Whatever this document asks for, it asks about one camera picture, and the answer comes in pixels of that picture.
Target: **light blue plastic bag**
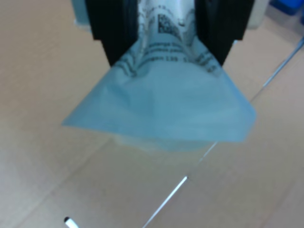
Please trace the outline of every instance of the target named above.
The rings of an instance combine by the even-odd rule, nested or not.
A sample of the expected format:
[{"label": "light blue plastic bag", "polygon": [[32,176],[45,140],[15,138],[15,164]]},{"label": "light blue plastic bag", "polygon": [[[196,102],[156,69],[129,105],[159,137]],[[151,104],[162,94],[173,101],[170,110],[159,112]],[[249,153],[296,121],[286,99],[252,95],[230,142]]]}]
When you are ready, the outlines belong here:
[{"label": "light blue plastic bag", "polygon": [[139,40],[63,124],[153,142],[244,140],[255,111],[196,36],[193,1],[139,6]]}]

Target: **brown cardboard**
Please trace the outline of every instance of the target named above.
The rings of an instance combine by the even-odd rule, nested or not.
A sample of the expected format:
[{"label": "brown cardboard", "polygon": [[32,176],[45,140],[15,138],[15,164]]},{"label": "brown cardboard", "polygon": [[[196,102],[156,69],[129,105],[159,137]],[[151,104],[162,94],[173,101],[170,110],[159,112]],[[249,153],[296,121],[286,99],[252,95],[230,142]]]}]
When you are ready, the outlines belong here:
[{"label": "brown cardboard", "polygon": [[0,227],[20,224],[107,140],[61,127],[109,68],[68,1],[0,2]]},{"label": "brown cardboard", "polygon": [[[240,215],[244,216],[240,222],[230,224],[243,225],[245,218],[248,223],[257,217],[256,223],[264,221],[298,172],[302,158],[302,107],[292,106],[298,101],[294,97],[302,95],[301,77],[277,80],[256,101],[261,114],[248,142],[220,145],[202,168],[192,171],[207,148],[192,153],[147,154],[118,146],[104,133],[60,126],[109,68],[101,44],[75,27],[73,19],[69,1],[0,1],[0,227],[64,227],[65,216],[71,216],[80,227],[140,227],[186,173],[191,173],[191,180],[170,205],[182,204],[190,211],[197,208],[198,213],[189,217],[192,227],[205,224],[197,216],[208,218],[211,212],[210,226]],[[266,18],[258,30],[248,31],[244,41],[233,47],[225,63],[249,99],[300,39],[297,34],[286,39],[278,31],[280,26]],[[302,72],[299,65],[291,69],[293,73],[285,74]],[[283,94],[289,96],[284,100]],[[277,125],[270,116],[288,122]],[[255,151],[259,146],[270,153]],[[291,150],[294,158],[283,149]],[[276,150],[279,156],[272,161],[270,155],[276,157]],[[291,171],[275,167],[286,162]],[[264,171],[269,171],[265,179],[254,179],[261,178]],[[269,193],[272,185],[263,182],[272,178],[278,181],[273,197]],[[247,185],[252,179],[258,183],[257,189]],[[204,181],[209,189],[202,187]],[[188,204],[187,192],[193,195]],[[253,193],[252,199],[265,202],[243,209],[248,203],[243,197],[249,193]],[[165,218],[187,216],[181,207],[175,211],[170,205],[160,215],[164,219],[151,225],[170,227]],[[251,215],[260,205],[262,210]],[[238,209],[243,210],[235,215]],[[181,224],[188,224],[187,217]]]}]

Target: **blue object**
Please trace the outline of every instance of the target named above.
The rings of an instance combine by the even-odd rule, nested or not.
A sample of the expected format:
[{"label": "blue object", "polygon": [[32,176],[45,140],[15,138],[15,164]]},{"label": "blue object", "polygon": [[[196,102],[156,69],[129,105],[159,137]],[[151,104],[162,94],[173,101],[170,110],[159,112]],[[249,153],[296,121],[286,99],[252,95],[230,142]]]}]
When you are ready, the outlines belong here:
[{"label": "blue object", "polygon": [[304,24],[304,10],[302,11],[301,23]]},{"label": "blue object", "polygon": [[81,26],[90,25],[85,3],[85,0],[72,0],[76,22]]},{"label": "blue object", "polygon": [[294,15],[300,9],[304,0],[272,0],[270,4],[288,15]]}]

